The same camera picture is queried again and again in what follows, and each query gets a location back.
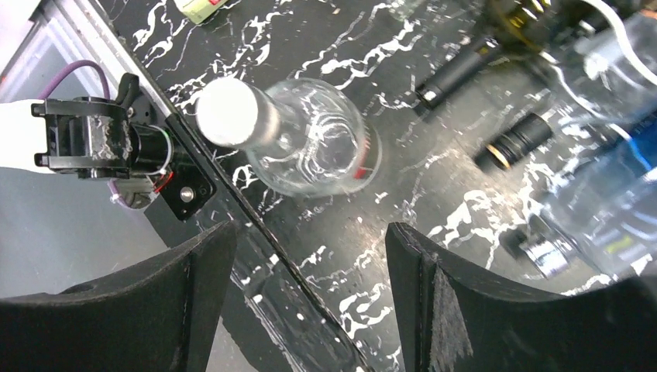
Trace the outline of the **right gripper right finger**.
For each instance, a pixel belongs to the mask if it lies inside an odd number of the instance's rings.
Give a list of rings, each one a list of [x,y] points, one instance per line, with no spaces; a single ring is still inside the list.
[[[656,279],[574,296],[495,274],[394,222],[385,236],[408,371],[654,371]]]

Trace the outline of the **round clear bottle white cap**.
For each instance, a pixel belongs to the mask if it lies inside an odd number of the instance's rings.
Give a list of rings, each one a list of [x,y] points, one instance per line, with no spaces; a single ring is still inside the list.
[[[282,195],[360,191],[382,161],[375,129],[339,89],[318,79],[288,79],[262,90],[219,77],[201,89],[194,106],[203,137],[244,152],[256,176]]]

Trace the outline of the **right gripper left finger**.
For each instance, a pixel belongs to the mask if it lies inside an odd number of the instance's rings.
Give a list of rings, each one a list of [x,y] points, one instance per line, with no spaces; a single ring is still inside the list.
[[[3,371],[203,371],[236,254],[223,222],[58,294],[1,301]]]

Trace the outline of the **square bottle brown label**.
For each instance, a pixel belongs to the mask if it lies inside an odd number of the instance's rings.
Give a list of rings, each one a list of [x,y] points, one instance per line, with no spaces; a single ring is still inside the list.
[[[508,171],[553,135],[549,124],[530,112],[513,126],[498,133],[473,160],[483,172],[489,173],[494,169]]]

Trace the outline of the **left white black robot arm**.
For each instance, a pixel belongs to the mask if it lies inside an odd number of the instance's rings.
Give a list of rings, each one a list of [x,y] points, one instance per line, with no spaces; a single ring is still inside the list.
[[[140,93],[126,73],[114,100],[27,99],[1,105],[1,166],[82,179],[145,177],[167,172],[174,140],[159,126],[132,122]]]

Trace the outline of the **clear bottle black label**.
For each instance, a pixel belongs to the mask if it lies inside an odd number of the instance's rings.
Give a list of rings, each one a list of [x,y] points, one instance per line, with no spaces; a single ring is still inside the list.
[[[656,110],[656,13],[621,19],[603,1],[591,1],[609,29],[574,43],[554,66],[549,101],[538,116],[553,129],[627,124]]]

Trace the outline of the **dark green wine bottle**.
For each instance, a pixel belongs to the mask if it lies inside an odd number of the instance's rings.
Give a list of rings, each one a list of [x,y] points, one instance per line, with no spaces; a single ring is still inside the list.
[[[541,51],[558,6],[558,1],[485,1],[470,42],[415,89],[420,102],[435,109],[489,63]]]

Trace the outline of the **blue glass bottle white cap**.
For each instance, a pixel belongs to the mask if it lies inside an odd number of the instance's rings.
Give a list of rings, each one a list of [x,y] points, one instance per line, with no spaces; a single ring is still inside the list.
[[[656,124],[639,124],[542,199],[511,253],[547,278],[575,260],[608,276],[656,257]]]

